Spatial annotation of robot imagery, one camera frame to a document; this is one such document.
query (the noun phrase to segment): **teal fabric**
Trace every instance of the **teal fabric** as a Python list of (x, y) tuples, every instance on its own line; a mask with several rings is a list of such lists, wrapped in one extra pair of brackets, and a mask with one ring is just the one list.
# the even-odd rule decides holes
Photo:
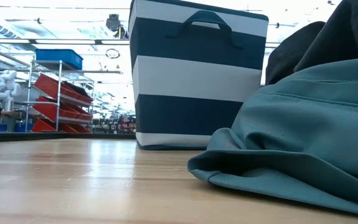
[(188, 170), (230, 189), (358, 213), (358, 59), (262, 87)]

